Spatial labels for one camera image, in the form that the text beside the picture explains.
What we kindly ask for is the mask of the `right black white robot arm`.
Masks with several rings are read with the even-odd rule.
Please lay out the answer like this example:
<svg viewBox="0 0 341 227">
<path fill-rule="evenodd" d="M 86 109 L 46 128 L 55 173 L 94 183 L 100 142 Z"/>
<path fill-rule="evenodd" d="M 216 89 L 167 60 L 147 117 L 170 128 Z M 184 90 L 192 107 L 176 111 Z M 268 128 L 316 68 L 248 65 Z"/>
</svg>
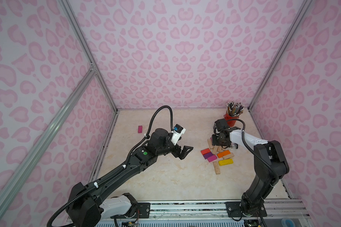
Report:
<svg viewBox="0 0 341 227">
<path fill-rule="evenodd" d="M 240 119 L 236 121 L 242 123 L 242 128 L 229 126 L 224 118 L 215 121 L 212 143 L 226 148 L 242 146 L 253 154 L 256 176 L 240 203 L 240 212 L 249 217 L 261 210 L 274 186 L 289 172 L 289 165 L 280 142 L 250 135 L 245 132 L 245 123 Z"/>
</svg>

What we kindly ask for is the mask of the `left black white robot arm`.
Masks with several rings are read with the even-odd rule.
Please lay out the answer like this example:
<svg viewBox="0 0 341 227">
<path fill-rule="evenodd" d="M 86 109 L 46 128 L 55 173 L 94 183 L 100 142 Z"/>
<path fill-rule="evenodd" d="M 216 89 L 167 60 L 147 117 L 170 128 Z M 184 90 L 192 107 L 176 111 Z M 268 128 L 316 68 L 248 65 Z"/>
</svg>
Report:
<svg viewBox="0 0 341 227">
<path fill-rule="evenodd" d="M 177 144 L 185 131 L 177 124 L 171 132 L 158 128 L 151 135 L 146 134 L 118 167 L 87 185 L 76 184 L 68 202 L 52 215 L 47 226 L 53 226 L 55 219 L 64 211 L 72 220 L 71 227 L 94 227 L 105 217 L 131 216 L 137 207 L 137 201 L 131 194 L 112 198 L 109 203 L 105 200 L 127 180 L 154 164 L 159 156 L 172 154 L 183 160 L 193 150 L 193 147 Z"/>
</svg>

